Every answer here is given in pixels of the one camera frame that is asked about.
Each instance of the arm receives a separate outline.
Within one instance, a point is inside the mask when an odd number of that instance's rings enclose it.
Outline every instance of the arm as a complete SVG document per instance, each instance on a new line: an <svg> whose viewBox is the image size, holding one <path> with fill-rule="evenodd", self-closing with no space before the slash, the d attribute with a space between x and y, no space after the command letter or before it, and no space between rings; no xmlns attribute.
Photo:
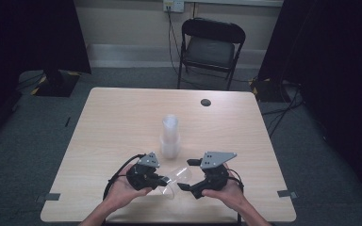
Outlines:
<svg viewBox="0 0 362 226"><path fill-rule="evenodd" d="M132 165L126 166L120 175L126 175ZM152 191L152 188L145 187L139 191L134 189L128 180L121 176L114 182L109 190L107 197L85 218L79 225L80 226L99 226L101 223L116 210L125 207L132 200L139 196L145 196Z"/></svg>
<svg viewBox="0 0 362 226"><path fill-rule="evenodd" d="M248 200L246 200L236 181L228 180L227 185L220 191L203 190L202 195L221 200L226 206L237 211L248 225L270 226L270 223L261 217Z"/></svg>

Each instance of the chair backrest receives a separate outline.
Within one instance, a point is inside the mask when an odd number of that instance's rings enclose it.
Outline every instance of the chair backrest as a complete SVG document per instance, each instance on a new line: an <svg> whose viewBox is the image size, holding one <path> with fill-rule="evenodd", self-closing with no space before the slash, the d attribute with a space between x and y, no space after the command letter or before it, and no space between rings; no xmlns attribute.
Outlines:
<svg viewBox="0 0 362 226"><path fill-rule="evenodd" d="M218 22L204 18L192 18L182 25L183 38L185 35L200 37L209 40L220 40L243 44L245 32L236 24Z"/></svg>

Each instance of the black chair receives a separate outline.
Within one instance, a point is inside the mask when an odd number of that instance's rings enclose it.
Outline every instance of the black chair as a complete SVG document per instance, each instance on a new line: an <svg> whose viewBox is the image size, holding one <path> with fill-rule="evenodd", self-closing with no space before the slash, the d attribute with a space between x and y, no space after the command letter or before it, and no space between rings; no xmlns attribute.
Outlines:
<svg viewBox="0 0 362 226"><path fill-rule="evenodd" d="M187 47L186 36L190 36ZM182 65L227 73L230 89L245 32L236 24L193 18L182 25L181 58L177 88L180 89Z"/></svg>

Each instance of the gray carpet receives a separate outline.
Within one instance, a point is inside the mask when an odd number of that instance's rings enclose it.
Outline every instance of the gray carpet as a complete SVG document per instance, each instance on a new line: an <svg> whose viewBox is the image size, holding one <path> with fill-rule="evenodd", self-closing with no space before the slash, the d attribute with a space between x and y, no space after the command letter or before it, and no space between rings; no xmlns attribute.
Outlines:
<svg viewBox="0 0 362 226"><path fill-rule="evenodd" d="M20 81L39 73L24 73ZM235 78L241 81L234 81L231 90L250 91L246 81L257 73L258 70L238 69ZM37 79L19 85L24 95L0 129L0 225L50 225L40 220L43 204L36 199L49 192L92 88L176 88L172 68L93 69L92 75L80 77L69 98L30 95ZM193 72L186 79L207 86L183 83L183 89L225 87L221 78ZM293 95L294 88L288 88L288 93ZM286 106L259 103L262 112ZM264 116L269 131L276 124L276 116ZM362 225L362 185L324 142L319 123L304 105L285 115L271 142L289 190L299 195L293 200L297 219L277 225Z"/></svg>

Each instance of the forearm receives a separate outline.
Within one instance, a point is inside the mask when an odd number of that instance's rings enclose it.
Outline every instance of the forearm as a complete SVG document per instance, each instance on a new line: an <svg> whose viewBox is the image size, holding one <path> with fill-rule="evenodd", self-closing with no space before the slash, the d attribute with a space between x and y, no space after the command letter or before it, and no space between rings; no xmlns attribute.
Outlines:
<svg viewBox="0 0 362 226"><path fill-rule="evenodd" d="M248 202L241 202L236 211L242 216L249 226L271 226L267 220L255 210L255 208Z"/></svg>
<svg viewBox="0 0 362 226"><path fill-rule="evenodd" d="M101 202L96 208L85 218L80 226L99 226L104 220L116 209L110 207L106 202Z"/></svg>

